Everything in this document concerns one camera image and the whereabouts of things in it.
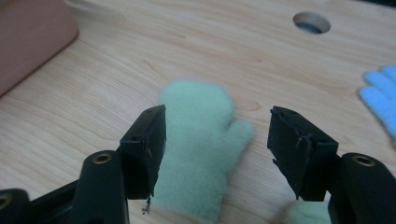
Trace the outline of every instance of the blue glove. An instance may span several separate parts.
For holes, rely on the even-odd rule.
[[[369,86],[360,90],[360,97],[384,125],[396,146],[396,66],[387,65],[380,71],[367,72],[364,80]]]

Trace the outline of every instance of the circular hole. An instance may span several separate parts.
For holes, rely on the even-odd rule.
[[[93,158],[93,163],[102,164],[108,161],[111,161],[111,155],[108,153],[102,153]]]
[[[314,12],[300,12],[293,17],[294,24],[309,34],[321,35],[330,31],[329,21]]]
[[[0,195],[0,210],[7,207],[12,202],[11,194]]]
[[[375,162],[363,156],[354,156],[353,160],[363,166],[375,166]]]

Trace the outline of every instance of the wooden table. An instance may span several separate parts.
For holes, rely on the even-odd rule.
[[[396,63],[396,10],[341,0],[75,1],[78,39],[0,99],[0,189],[31,199],[78,178],[83,160],[119,140],[177,78],[219,83],[256,132],[229,176],[220,223],[278,223],[294,195],[266,148],[273,105],[300,112],[396,175],[396,150],[357,90]],[[302,11],[331,24],[296,28]],[[133,223],[188,217],[129,202]]]

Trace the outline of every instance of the pink-brown box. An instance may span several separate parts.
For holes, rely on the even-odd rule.
[[[77,35],[64,0],[0,0],[0,96]]]

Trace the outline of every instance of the green mitten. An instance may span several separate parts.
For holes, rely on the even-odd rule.
[[[180,80],[160,98],[166,106],[167,144],[152,204],[215,222],[227,174],[253,135],[235,120],[227,92],[204,82]]]
[[[286,224],[331,224],[325,202],[297,201],[286,214]]]

